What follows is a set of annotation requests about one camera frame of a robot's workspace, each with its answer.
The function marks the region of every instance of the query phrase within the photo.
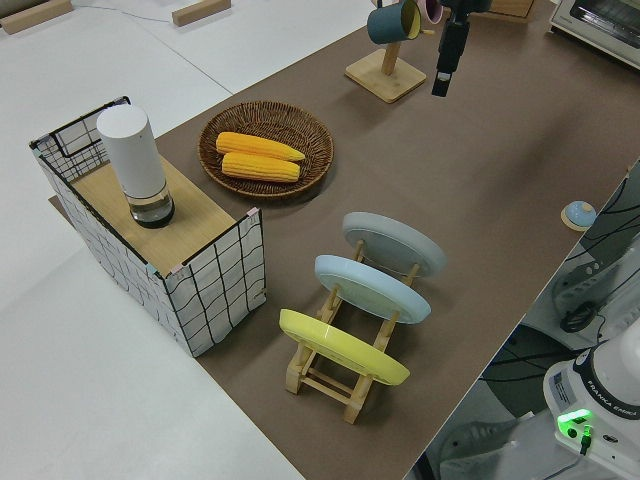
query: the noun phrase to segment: corn cob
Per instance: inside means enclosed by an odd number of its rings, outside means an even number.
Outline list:
[[[304,160],[304,153],[284,143],[268,140],[254,135],[245,135],[236,132],[220,132],[216,139],[218,153],[242,152],[260,155],[263,157],[277,158],[298,162]]]
[[[277,158],[229,152],[222,158],[222,173],[249,180],[292,183],[300,177],[300,166]]]

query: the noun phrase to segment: green light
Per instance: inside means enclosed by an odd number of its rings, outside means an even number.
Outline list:
[[[575,428],[577,424],[584,422],[587,418],[591,418],[593,414],[591,410],[587,410],[586,408],[581,408],[580,410],[576,410],[574,412],[564,413],[558,416],[558,429],[565,435],[569,436],[567,433],[569,428]],[[591,435],[591,427],[589,425],[585,425],[584,427],[584,435]]]

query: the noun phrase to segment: blue mug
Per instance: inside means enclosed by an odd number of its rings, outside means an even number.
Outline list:
[[[378,0],[377,8],[367,19],[367,32],[378,45],[413,40],[420,34],[420,9],[414,0],[401,0],[386,7]]]

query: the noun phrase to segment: wire mesh basket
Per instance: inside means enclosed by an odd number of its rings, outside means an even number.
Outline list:
[[[127,97],[107,103],[30,147],[100,265],[195,357],[266,300],[262,213],[252,209],[162,275],[74,188],[78,179],[109,163],[96,128],[98,116],[126,103]]]

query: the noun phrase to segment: wooden board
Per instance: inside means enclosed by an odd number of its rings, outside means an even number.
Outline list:
[[[173,23],[178,27],[221,12],[231,7],[231,0],[201,0],[171,13]]]
[[[162,159],[176,211],[169,225],[143,228],[129,212],[110,164],[78,179],[73,186],[145,260],[166,277],[235,221],[191,181]]]
[[[398,58],[390,75],[382,72],[385,50],[380,49],[349,65],[345,75],[387,103],[393,103],[427,79],[426,74]]]
[[[4,31],[11,35],[69,13],[72,10],[73,6],[70,0],[49,0],[41,5],[36,5],[0,19],[0,24],[2,24]]]

